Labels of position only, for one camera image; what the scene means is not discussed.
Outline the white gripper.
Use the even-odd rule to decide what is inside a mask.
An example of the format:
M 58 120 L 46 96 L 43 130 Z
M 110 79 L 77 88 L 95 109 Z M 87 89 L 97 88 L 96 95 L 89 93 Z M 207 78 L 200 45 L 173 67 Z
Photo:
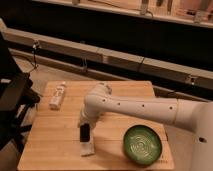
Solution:
M 98 111 L 82 109 L 80 111 L 78 126 L 88 124 L 90 129 L 93 130 L 96 127 L 99 117 L 100 113 Z

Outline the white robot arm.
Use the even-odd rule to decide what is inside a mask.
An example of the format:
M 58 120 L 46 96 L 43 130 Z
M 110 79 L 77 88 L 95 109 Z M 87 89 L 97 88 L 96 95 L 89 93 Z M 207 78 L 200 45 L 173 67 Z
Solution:
M 213 171 L 213 101 L 115 96 L 107 83 L 96 84 L 84 97 L 79 125 L 94 129 L 103 112 L 173 125 L 195 134 L 190 171 Z

